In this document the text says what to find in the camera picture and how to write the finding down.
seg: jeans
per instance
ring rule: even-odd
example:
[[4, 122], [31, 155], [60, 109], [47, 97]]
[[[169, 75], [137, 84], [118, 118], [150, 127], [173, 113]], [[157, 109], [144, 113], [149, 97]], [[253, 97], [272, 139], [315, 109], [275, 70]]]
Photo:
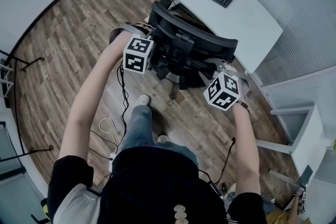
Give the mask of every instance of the jeans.
[[187, 147], [173, 142], [155, 143], [152, 134], [152, 110], [147, 105], [138, 105], [134, 108], [126, 135], [119, 145], [119, 152], [137, 146], [152, 146], [180, 153], [191, 159], [197, 166], [197, 158]]

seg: white cable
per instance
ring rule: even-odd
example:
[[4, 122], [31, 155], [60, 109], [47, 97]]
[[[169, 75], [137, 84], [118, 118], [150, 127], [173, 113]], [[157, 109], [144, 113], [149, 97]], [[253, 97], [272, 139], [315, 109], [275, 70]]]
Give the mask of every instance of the white cable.
[[110, 133], [110, 132], [106, 132], [106, 131], [104, 131], [104, 130], [100, 127], [101, 122], [104, 121], [104, 120], [110, 120], [110, 121], [112, 122], [112, 126], [113, 126], [114, 131], [115, 131], [115, 133], [116, 133], [116, 135], [117, 135], [117, 138], [119, 139], [119, 144], [120, 144], [120, 143], [121, 143], [121, 140], [120, 140], [120, 138], [119, 138], [119, 135], [118, 135], [118, 132], [117, 132], [117, 129], [116, 129], [115, 125], [114, 125], [113, 120], [111, 120], [111, 119], [109, 119], [109, 118], [104, 118], [104, 119], [102, 119], [102, 120], [99, 122], [99, 129], [100, 129], [103, 133], [110, 134], [110, 135], [113, 137], [114, 143], [117, 145], [117, 142], [116, 142], [116, 140], [115, 140], [116, 138], [114, 137], [114, 135], [113, 135], [112, 133]]

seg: white desk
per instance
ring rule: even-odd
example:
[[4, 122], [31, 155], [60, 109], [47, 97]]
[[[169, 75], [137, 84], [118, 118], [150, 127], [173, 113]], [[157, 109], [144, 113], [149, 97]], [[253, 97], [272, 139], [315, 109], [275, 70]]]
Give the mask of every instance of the white desk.
[[[322, 121], [317, 106], [313, 105], [302, 108], [277, 109], [270, 111], [270, 114], [272, 115], [291, 115], [302, 113], [307, 114], [307, 117], [298, 136], [291, 146], [261, 140], [257, 140], [257, 145], [270, 150], [290, 154], [299, 176], [303, 174], [306, 167], [309, 165], [312, 169], [310, 179], [313, 179], [327, 150]], [[270, 171], [270, 173], [284, 181], [291, 184], [293, 183], [291, 179], [280, 175], [277, 172]]]
[[223, 8], [212, 0], [179, 0], [216, 35], [238, 39], [236, 58], [252, 73], [282, 33], [257, 0], [233, 0]]

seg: black shirt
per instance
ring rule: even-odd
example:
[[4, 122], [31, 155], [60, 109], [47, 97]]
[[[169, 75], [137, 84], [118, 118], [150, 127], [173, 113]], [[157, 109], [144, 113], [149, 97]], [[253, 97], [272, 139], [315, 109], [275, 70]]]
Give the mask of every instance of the black shirt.
[[[189, 223], [227, 223], [224, 202], [184, 155], [156, 147], [130, 148], [117, 155], [112, 174], [101, 194], [98, 224], [175, 223], [176, 205], [186, 208]], [[67, 194], [80, 183], [91, 187], [92, 179], [93, 168], [82, 158], [56, 161], [48, 191], [51, 220]], [[266, 223], [262, 204], [260, 195], [244, 193], [228, 212], [240, 224]]]

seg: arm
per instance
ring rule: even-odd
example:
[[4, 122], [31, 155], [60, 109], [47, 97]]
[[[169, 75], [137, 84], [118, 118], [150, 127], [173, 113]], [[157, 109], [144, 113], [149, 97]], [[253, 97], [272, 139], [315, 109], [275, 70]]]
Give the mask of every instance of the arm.
[[288, 224], [297, 224], [298, 223], [298, 204], [299, 198], [294, 197], [292, 206], [290, 207]]
[[301, 196], [305, 191], [302, 187], [299, 187], [299, 189], [296, 192], [296, 195], [293, 199], [292, 205], [290, 207], [289, 215], [288, 215], [288, 224], [297, 224], [299, 223], [298, 218], [298, 205], [299, 205], [299, 197]]
[[122, 57], [124, 47], [132, 37], [122, 32], [104, 50], [90, 75], [80, 88], [70, 110], [59, 153], [59, 159], [73, 155], [87, 160], [90, 129], [111, 70]]
[[236, 125], [236, 194], [260, 194], [259, 154], [250, 117], [248, 111], [240, 104], [234, 104], [232, 109]]

